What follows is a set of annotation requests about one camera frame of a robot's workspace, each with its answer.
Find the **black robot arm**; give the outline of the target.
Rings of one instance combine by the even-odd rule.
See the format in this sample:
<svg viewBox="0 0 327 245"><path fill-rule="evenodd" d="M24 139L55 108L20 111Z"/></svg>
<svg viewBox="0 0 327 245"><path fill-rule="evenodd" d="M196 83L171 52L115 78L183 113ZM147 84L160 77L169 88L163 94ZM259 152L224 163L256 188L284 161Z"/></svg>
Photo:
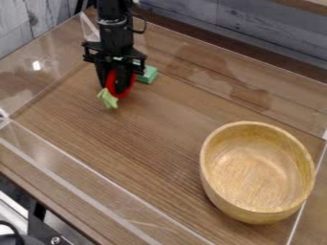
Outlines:
<svg viewBox="0 0 327 245"><path fill-rule="evenodd" d="M132 88L136 76L145 72L147 55L133 47L133 35L144 34L133 28L135 0L97 0L96 22L99 41L84 41L83 60L93 63L103 89L117 99L124 98Z"/></svg>

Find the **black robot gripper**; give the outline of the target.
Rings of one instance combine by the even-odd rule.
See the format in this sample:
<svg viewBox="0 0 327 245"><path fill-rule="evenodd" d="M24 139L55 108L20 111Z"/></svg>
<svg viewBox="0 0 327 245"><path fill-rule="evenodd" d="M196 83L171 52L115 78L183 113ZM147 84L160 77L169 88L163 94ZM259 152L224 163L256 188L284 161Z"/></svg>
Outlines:
<svg viewBox="0 0 327 245"><path fill-rule="evenodd" d="M129 48L121 54L112 54L104 49L100 42L83 41L81 47L84 48L83 60L95 64L101 87L105 87L111 68L119 65L116 67L115 93L121 95L132 86L133 72L141 76L144 74L147 55L136 48ZM123 60L113 60L115 57L123 57ZM139 61L140 66L133 65L133 59Z"/></svg>

